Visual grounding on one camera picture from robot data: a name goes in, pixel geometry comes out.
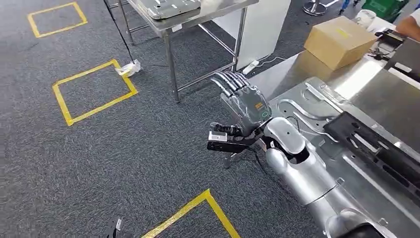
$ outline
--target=white cup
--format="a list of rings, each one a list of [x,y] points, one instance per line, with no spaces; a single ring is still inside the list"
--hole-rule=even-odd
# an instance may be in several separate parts
[[[374,11],[363,9],[357,13],[357,16],[353,19],[353,21],[367,29],[375,20],[375,18],[376,13]]]

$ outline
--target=robot finger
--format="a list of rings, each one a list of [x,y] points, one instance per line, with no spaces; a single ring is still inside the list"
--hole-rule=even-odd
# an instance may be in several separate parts
[[[232,82],[230,82],[230,79],[227,75],[225,75],[222,72],[216,72],[215,74],[217,74],[221,79],[223,79],[223,81],[225,81],[225,83],[229,86],[232,92],[235,92],[236,90],[238,90],[238,87],[235,86]]]
[[[215,79],[215,78],[211,78],[210,79],[213,83],[215,83],[217,86],[219,86],[219,88],[222,89],[223,93],[229,98],[233,95],[233,92],[230,89],[226,89],[219,80]]]
[[[239,79],[239,77],[232,73],[231,71],[225,71],[225,74],[229,75],[230,78],[236,83],[236,85],[238,85],[239,88],[243,88],[245,86],[245,84]]]
[[[250,86],[250,84],[249,84],[249,82],[248,82],[248,79],[243,75],[243,74],[241,74],[241,73],[239,73],[239,72],[236,72],[235,73],[241,80],[242,80],[242,82],[246,85],[246,86]]]

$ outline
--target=robotic arm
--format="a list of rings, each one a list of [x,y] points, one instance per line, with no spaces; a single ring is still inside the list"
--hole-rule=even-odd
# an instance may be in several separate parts
[[[236,125],[211,123],[209,150],[240,153],[257,140],[266,145],[270,167],[307,206],[329,238],[396,238],[326,170],[315,147],[285,118],[272,117],[271,109],[257,87],[240,73],[219,72],[211,79],[223,91],[222,101],[237,120]]]

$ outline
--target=yellow tape square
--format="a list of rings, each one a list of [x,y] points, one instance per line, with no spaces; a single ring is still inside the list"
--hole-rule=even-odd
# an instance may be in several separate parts
[[[210,189],[207,189],[206,191],[198,195],[196,198],[194,198],[192,201],[187,203],[187,205],[182,207],[177,213],[175,213],[168,220],[164,221],[162,224],[160,224],[158,227],[154,228],[153,230],[147,232],[144,236],[142,236],[142,238],[156,237],[157,235],[159,235],[159,233],[161,233],[163,230],[168,228],[170,225],[172,225],[182,216],[187,214],[191,209],[198,206],[204,201],[207,201],[209,203],[210,207],[213,209],[214,213],[216,213],[217,217],[219,218],[220,222],[222,222],[223,227],[226,229],[229,235],[233,238],[240,238],[238,232],[236,232],[235,228],[233,228],[233,225],[230,223],[229,219],[226,217],[226,215],[222,211],[219,204],[210,194]]]
[[[63,84],[65,82],[71,81],[73,79],[76,79],[76,78],[79,78],[79,77],[82,77],[82,76],[85,76],[85,75],[87,75],[89,73],[95,72],[95,71],[97,71],[99,69],[105,68],[105,67],[110,66],[110,65],[114,65],[114,67],[120,68],[119,63],[117,62],[117,60],[112,59],[111,61],[109,61],[107,63],[104,63],[102,65],[99,65],[99,66],[97,66],[95,68],[89,69],[88,71],[84,71],[84,72],[78,73],[78,74],[76,74],[74,76],[71,76],[69,78],[65,78],[65,79],[59,80],[54,85],[52,85],[52,90],[55,93],[55,97],[57,98],[57,102],[58,102],[58,104],[59,104],[59,106],[61,108],[61,112],[63,113],[64,119],[65,119],[65,121],[66,121],[66,123],[67,123],[68,126],[71,126],[75,122],[78,122],[78,121],[83,120],[83,119],[85,119],[87,117],[90,117],[91,115],[93,115],[93,114],[95,114],[97,112],[100,112],[100,111],[102,111],[102,110],[104,110],[104,109],[106,109],[106,108],[108,108],[108,107],[110,107],[110,106],[112,106],[112,105],[114,105],[116,103],[119,103],[122,100],[127,99],[127,98],[129,98],[129,97],[131,97],[131,96],[133,96],[133,95],[135,95],[135,94],[138,93],[137,89],[134,87],[133,83],[131,83],[130,79],[126,75],[123,75],[122,76],[122,79],[124,80],[125,84],[127,84],[128,89],[130,89],[130,92],[129,93],[127,93],[127,94],[125,94],[125,95],[123,95],[123,96],[121,96],[121,97],[119,97],[117,99],[114,99],[114,100],[110,101],[109,103],[106,103],[106,104],[104,104],[104,105],[102,105],[100,107],[97,107],[97,108],[95,108],[95,109],[93,109],[93,110],[91,110],[91,111],[89,111],[89,112],[87,112],[87,113],[85,113],[85,114],[83,114],[81,116],[72,118],[71,115],[70,115],[70,112],[68,111],[67,105],[66,105],[66,103],[65,103],[65,101],[63,99],[63,96],[62,96],[62,94],[61,94],[60,89],[59,89],[58,86],[60,84]]]
[[[34,21],[33,16],[36,15],[36,14],[40,14],[40,13],[47,12],[47,11],[52,11],[52,10],[55,10],[55,9],[66,7],[66,6],[74,6],[74,9],[76,9],[76,12],[77,12],[77,14],[79,14],[80,19],[82,20],[82,22],[77,23],[77,24],[72,25],[72,26],[67,26],[67,27],[58,29],[56,31],[51,31],[51,32],[40,34],[39,31],[38,31],[38,27],[35,24],[35,21]],[[88,20],[86,19],[85,14],[83,14],[83,12],[80,9],[79,5],[75,1],[74,2],[70,2],[70,3],[67,3],[67,4],[64,4],[64,5],[51,7],[51,8],[45,9],[45,10],[41,10],[41,11],[36,11],[36,12],[29,13],[28,14],[28,20],[29,20],[29,24],[31,25],[32,31],[34,32],[34,34],[35,34],[35,36],[37,38],[44,37],[44,36],[49,36],[49,35],[52,35],[52,34],[55,34],[55,33],[58,33],[58,32],[62,32],[62,31],[66,31],[66,30],[69,30],[69,29],[73,29],[75,27],[78,27],[78,26],[81,26],[81,25],[84,25],[84,24],[88,23]]]

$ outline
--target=gray carpet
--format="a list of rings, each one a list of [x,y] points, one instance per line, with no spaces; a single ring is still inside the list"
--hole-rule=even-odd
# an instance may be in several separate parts
[[[210,188],[242,237],[322,237],[308,210],[255,161],[238,161],[225,170],[223,154],[206,150],[209,123],[229,121],[219,90],[201,83],[182,92],[180,104],[173,103],[163,42],[150,29],[134,33],[137,45],[130,46],[144,67],[131,77],[139,93],[67,126],[52,85],[111,59],[129,62],[104,3],[77,2],[88,23],[42,38],[35,38],[27,14],[68,0],[0,3],[0,233],[101,235],[108,220],[120,216],[125,233],[141,236]],[[339,7],[310,17],[301,11],[303,2],[293,0],[274,56],[301,51],[311,26],[335,17]],[[119,9],[113,11],[122,26]],[[34,19],[45,33],[77,23],[75,17],[62,9]],[[129,19],[142,22],[133,13]],[[233,45],[217,26],[207,26]],[[173,45],[181,83],[230,60],[198,28],[176,36]],[[111,68],[60,89],[73,117],[127,92]],[[254,156],[246,152],[241,158]],[[228,234],[203,203],[160,236]]]

